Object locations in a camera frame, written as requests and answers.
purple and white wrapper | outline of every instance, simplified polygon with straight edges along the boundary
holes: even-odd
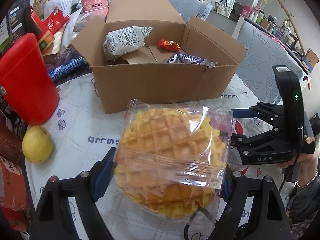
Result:
[[[217,62],[213,63],[210,60],[201,57],[195,57],[187,54],[180,54],[177,53],[172,55],[167,63],[183,63],[183,64],[199,64],[199,65],[206,65],[208,67],[215,67]]]

yellow fruit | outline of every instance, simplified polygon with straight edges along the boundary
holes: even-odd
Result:
[[[50,157],[52,149],[52,138],[40,125],[31,127],[22,140],[22,152],[31,163],[44,163]]]

person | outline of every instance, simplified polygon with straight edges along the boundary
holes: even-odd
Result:
[[[318,212],[320,208],[319,146],[319,140],[317,140],[315,152],[313,154],[301,153],[297,160],[297,163],[302,162],[301,170],[298,183],[291,193],[287,206],[292,240],[314,239],[315,234],[320,237],[320,212]],[[292,160],[276,165],[279,168],[287,168],[293,164],[295,158],[296,155]]]

silver screw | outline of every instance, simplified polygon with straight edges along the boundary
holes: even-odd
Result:
[[[264,179],[266,182],[272,182],[272,178],[270,176],[265,176]]]
[[[239,172],[239,171],[234,171],[234,172],[233,172],[233,176],[235,176],[236,178],[239,178],[239,177],[241,177],[241,172]]]
[[[55,182],[57,179],[58,179],[58,177],[53,175],[53,176],[51,176],[51,177],[49,178],[49,181],[50,181],[50,182]]]
[[[83,171],[83,172],[80,173],[80,176],[81,176],[82,178],[86,178],[86,177],[89,176],[89,172],[88,172],[88,171]]]

silver bangle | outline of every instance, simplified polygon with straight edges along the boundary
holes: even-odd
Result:
[[[310,185],[311,182],[313,182],[317,177],[318,177],[318,170],[317,170],[315,176],[313,177],[313,179],[312,179],[311,181],[309,181],[305,186],[300,186],[299,183],[297,183],[297,185],[298,185],[298,187],[301,187],[301,188],[307,187],[307,186]]]

